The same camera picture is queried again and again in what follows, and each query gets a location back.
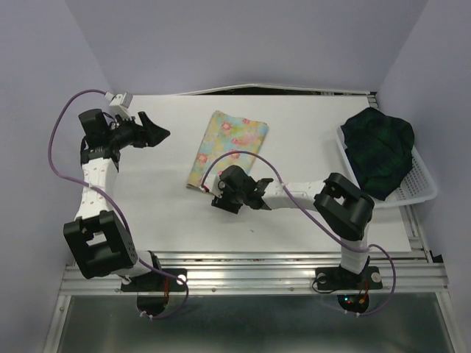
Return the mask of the pastel floral skirt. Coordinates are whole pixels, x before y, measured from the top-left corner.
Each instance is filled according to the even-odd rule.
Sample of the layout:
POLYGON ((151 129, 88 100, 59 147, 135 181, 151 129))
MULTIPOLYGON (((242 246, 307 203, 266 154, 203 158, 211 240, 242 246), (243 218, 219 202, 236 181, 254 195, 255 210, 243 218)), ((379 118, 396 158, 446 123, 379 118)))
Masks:
POLYGON ((257 154, 268 132, 269 126, 265 122, 215 111, 199 145, 186 187, 197 189, 206 172, 219 175, 231 165, 249 172, 255 158, 244 152, 257 154))

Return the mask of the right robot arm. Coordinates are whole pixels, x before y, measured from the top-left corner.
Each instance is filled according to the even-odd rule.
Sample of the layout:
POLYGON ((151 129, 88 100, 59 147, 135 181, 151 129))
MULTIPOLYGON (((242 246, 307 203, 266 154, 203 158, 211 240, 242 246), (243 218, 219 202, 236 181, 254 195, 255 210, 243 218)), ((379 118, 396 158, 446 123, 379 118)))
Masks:
POLYGON ((356 288, 366 279, 369 265, 367 231, 375 203, 349 179, 332 173, 319 182, 284 183, 273 178, 255 180, 232 165, 207 176, 203 190, 214 195, 212 206, 237 214, 241 207, 253 210, 298 209, 317 212, 322 230, 341 243, 336 268, 316 272, 322 290, 356 288))

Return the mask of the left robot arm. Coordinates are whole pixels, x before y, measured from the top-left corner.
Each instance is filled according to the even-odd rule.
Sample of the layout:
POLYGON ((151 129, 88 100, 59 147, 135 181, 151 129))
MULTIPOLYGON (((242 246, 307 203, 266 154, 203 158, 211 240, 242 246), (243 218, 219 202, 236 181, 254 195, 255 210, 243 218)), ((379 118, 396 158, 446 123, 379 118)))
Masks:
POLYGON ((137 117, 116 115, 111 123, 100 109, 79 114, 85 136, 80 147, 83 187, 80 206, 63 235, 86 279, 118 275, 137 279, 149 290, 163 284, 159 260, 150 251, 138 251, 128 223, 112 198, 121 150, 155 147, 170 132, 154 124, 144 111, 137 117))

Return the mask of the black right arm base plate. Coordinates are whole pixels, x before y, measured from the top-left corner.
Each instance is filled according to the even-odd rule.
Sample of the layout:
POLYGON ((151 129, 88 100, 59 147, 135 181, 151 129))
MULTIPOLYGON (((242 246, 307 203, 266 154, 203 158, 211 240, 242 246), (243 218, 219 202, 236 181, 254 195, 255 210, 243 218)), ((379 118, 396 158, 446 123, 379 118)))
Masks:
POLYGON ((366 314, 369 308, 369 292, 383 288, 379 268, 367 266, 360 274, 339 267, 317 268, 311 288, 318 294, 337 293, 341 309, 356 315, 366 314))

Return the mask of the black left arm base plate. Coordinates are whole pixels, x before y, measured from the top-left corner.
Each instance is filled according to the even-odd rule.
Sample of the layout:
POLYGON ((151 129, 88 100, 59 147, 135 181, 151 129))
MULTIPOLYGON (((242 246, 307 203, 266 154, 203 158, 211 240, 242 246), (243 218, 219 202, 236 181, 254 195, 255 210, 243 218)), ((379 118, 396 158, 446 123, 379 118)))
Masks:
POLYGON ((121 281, 120 291, 136 294, 136 307, 140 317, 158 320, 175 316, 183 309, 188 300, 188 289, 183 284, 187 280, 184 268, 164 268, 173 278, 157 274, 153 271, 143 276, 134 277, 129 283, 121 281))

